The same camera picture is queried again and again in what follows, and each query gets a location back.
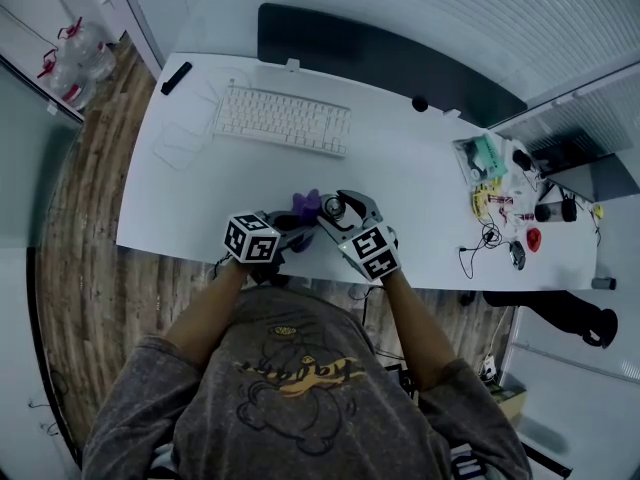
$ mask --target person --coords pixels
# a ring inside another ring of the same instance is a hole
[[[142,339],[94,422],[83,478],[531,478],[513,428],[400,269],[382,282],[419,406],[353,315],[242,291],[250,272],[232,259],[164,337]]]

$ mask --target computer monitor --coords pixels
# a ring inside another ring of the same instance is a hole
[[[616,155],[555,172],[546,178],[592,203],[640,193],[640,187]]]

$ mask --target purple object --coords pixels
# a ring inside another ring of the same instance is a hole
[[[293,213],[300,217],[300,224],[312,226],[316,223],[316,217],[320,213],[320,193],[313,189],[308,196],[293,194]]]

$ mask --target person's left arm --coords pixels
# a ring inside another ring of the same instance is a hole
[[[143,338],[120,373],[83,450],[83,478],[144,478],[195,396],[250,269],[232,260],[165,338]]]

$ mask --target person's right arm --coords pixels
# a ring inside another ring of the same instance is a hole
[[[382,279],[402,352],[431,427],[454,448],[474,454],[509,479],[532,478],[511,424],[476,373],[456,359],[451,343],[400,269]]]

